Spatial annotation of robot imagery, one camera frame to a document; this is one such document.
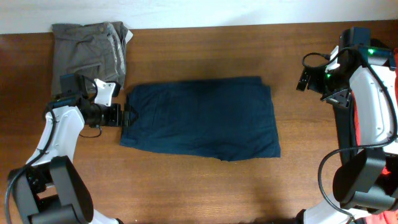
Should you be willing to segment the dark navy blue shorts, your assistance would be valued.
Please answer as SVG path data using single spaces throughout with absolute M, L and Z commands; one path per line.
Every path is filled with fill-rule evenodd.
M 261 77 L 136 86 L 138 120 L 120 144 L 143 151 L 241 161 L 281 156 L 271 88 Z

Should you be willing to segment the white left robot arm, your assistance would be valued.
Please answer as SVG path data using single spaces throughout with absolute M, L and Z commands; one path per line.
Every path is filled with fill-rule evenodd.
M 113 223 L 95 210 L 91 195 L 73 165 L 78 138 L 84 126 L 123 127 L 132 124 L 130 106 L 121 108 L 112 99 L 118 82 L 104 82 L 83 75 L 60 78 L 60 93 L 44 111 L 45 128 L 33 155 L 19 169 L 10 171 L 5 194 L 6 221 L 11 222 L 9 200 L 16 203 L 23 223 Z

